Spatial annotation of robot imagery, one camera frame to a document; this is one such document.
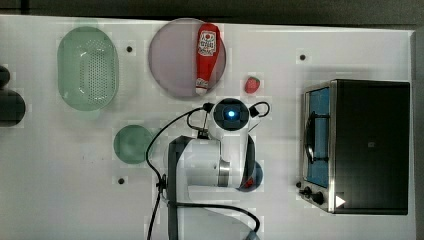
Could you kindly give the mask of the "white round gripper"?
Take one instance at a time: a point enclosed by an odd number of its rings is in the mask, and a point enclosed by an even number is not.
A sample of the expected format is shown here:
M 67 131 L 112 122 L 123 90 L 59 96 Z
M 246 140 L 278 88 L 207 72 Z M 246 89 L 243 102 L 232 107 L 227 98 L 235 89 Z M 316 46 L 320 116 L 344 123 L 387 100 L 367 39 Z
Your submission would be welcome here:
M 247 106 L 235 98 L 217 102 L 208 118 L 208 136 L 222 140 L 226 137 L 248 138 L 250 113 Z

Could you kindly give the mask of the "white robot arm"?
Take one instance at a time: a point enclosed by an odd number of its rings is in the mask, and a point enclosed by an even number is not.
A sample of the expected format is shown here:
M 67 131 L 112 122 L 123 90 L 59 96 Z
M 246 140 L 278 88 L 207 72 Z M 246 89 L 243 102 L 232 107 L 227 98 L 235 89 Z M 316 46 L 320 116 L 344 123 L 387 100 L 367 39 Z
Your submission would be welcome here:
M 250 192 L 260 186 L 263 171 L 256 161 L 250 130 L 260 122 L 253 106 L 234 98 L 207 104 L 206 135 L 180 136 L 169 143 L 167 169 L 169 240 L 260 240 L 260 220 L 250 212 L 190 199 L 191 186 Z

